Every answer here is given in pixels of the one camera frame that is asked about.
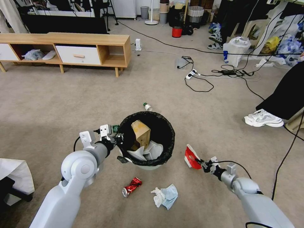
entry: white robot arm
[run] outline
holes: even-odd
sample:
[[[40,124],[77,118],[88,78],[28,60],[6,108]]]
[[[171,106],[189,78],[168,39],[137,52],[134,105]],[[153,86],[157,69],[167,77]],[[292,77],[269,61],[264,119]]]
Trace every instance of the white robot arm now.
[[[271,228],[295,228],[279,207],[267,196],[263,195],[257,183],[252,179],[238,177],[236,164],[230,163],[223,169],[217,163],[217,158],[210,161],[198,160],[205,173],[211,173],[223,181],[230,191],[235,193],[242,202],[243,209],[249,220]]]
[[[46,195],[30,228],[70,228],[80,207],[80,193],[93,183],[103,168],[103,161],[123,135],[111,137],[111,126],[100,127],[100,141],[94,143],[94,132],[79,133],[83,150],[69,154],[62,162],[59,184]]]
[[[93,183],[103,168],[103,161],[110,151],[123,141],[123,135],[111,135],[111,126],[100,127],[100,141],[94,143],[93,132],[79,133],[83,150],[69,154],[61,166],[62,180],[46,195],[30,228],[70,228],[80,208],[80,193]],[[223,181],[228,189],[242,202],[251,222],[270,228],[295,228],[279,207],[263,195],[257,183],[236,175],[236,164],[230,163],[223,169],[216,157],[209,161],[198,160],[205,173],[211,173]]]

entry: white cabinet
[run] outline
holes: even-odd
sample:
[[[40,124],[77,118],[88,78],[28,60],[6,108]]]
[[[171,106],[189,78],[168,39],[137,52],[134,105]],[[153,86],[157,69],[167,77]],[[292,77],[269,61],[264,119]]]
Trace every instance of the white cabinet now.
[[[9,44],[0,44],[0,60],[19,61]]]
[[[136,18],[136,0],[112,0],[118,18]]]
[[[96,47],[56,45],[56,49],[63,63],[101,65]]]

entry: drawer handle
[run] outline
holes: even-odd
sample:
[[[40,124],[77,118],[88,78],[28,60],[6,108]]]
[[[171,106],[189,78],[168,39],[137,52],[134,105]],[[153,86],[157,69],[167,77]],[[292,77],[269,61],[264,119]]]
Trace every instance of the drawer handle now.
[[[82,58],[82,59],[84,59],[85,58],[85,56],[84,55],[76,55],[76,54],[74,54],[73,55],[75,58]]]

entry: floor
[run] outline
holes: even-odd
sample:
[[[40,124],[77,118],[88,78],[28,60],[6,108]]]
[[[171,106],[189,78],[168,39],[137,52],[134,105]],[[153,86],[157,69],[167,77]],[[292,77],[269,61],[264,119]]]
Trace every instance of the floor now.
[[[122,20],[126,25],[163,42],[207,50],[207,27],[192,36],[171,37],[168,24],[147,26],[142,20]],[[188,55],[198,72],[210,74],[220,69],[222,55],[163,45],[110,22],[112,34],[129,34],[131,42],[141,38],[143,50]],[[26,160],[36,191],[31,202],[19,202],[0,217],[0,227],[29,227],[47,192],[61,179],[63,159],[72,152],[78,133],[97,129],[102,124],[119,124],[129,114],[143,111],[148,102],[154,111],[172,124],[176,137],[172,158],[154,171],[141,170],[130,163],[121,164],[114,149],[94,184],[83,190],[81,207],[74,228],[80,227],[225,227],[243,228],[248,221],[241,202],[216,177],[189,169],[184,162],[186,144],[202,159],[217,156],[245,166],[262,192],[271,196],[275,171],[288,150],[293,136],[284,128],[254,128],[243,117],[255,111],[261,100],[241,79],[208,79],[215,88],[197,93],[185,85],[188,70],[174,68],[177,55],[133,52],[130,66],[119,78],[113,69],[59,66],[14,66],[5,63],[7,73],[0,75],[0,157]],[[252,61],[247,70],[256,69]],[[275,67],[257,72],[251,89],[264,98],[270,95],[287,72]],[[197,90],[208,90],[204,81],[191,79]],[[304,211],[303,142],[296,140],[282,166],[275,202],[301,227]],[[239,176],[246,173],[237,168]],[[122,187],[133,177],[143,185],[129,198]],[[171,183],[178,199],[167,211],[153,202],[155,187]]]

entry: drawer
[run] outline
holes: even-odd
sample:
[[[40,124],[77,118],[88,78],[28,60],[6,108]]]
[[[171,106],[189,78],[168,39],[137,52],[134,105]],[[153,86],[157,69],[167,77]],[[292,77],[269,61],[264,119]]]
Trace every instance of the drawer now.
[[[8,44],[0,44],[0,60],[19,61],[18,57]]]
[[[64,63],[101,65],[96,47],[75,47],[56,45],[58,54]]]

